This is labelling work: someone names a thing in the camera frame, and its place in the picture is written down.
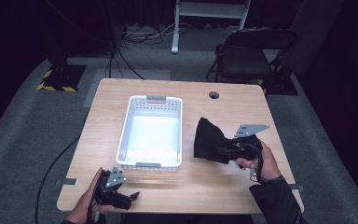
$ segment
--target person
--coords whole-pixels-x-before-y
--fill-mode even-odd
[[[251,186],[249,190],[265,216],[267,223],[307,224],[307,221],[302,217],[301,209],[292,190],[278,168],[278,164],[275,161],[271,149],[266,146],[263,141],[260,142],[263,147],[261,154],[264,160],[261,172],[256,172],[257,174],[260,174],[260,177],[258,178],[260,184]],[[236,162],[246,168],[251,168],[251,166],[254,166],[255,169],[258,168],[258,160],[247,161],[244,158],[238,158],[236,159]],[[62,224],[87,223],[88,207],[101,172],[102,168],[98,170],[89,185],[89,189],[81,196],[74,210]],[[115,207],[112,205],[102,205],[99,209],[101,214],[115,212]],[[92,218],[95,217],[97,210],[98,208],[94,206],[92,209]]]

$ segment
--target basket handle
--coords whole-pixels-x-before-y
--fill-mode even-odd
[[[147,95],[146,100],[149,104],[165,104],[167,101],[166,96]]]
[[[154,167],[161,168],[161,163],[151,163],[151,162],[136,162],[135,166],[137,167]]]

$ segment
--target table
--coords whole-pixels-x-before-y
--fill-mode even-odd
[[[173,31],[171,53],[176,54],[179,51],[180,16],[240,19],[239,29],[243,29],[250,4],[251,0],[246,0],[245,5],[181,2],[180,0],[176,0],[175,28]]]
[[[219,93],[218,99],[209,96]],[[67,178],[75,186],[64,185],[57,202],[60,210],[72,210],[88,188],[99,167],[111,170],[116,162],[121,129],[132,95],[162,95],[183,100],[183,161],[178,172],[123,170],[127,178],[119,192],[141,191],[129,211],[145,213],[257,214],[261,213],[248,188],[249,171],[234,163],[221,164],[193,157],[194,137],[201,117],[219,127],[227,138],[242,123],[269,124],[257,136],[272,148],[282,174],[295,183],[284,154],[263,91],[257,85],[204,82],[102,79],[89,111]],[[294,194],[303,203],[297,190]]]

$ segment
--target plastic basket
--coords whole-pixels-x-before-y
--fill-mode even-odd
[[[117,152],[127,170],[176,172],[182,163],[182,99],[130,98]]]

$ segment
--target sleeve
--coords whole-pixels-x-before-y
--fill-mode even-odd
[[[64,220],[63,222],[61,222],[61,224],[75,224],[75,223],[68,220]]]
[[[270,180],[249,188],[267,223],[307,223],[301,209],[284,178]]]

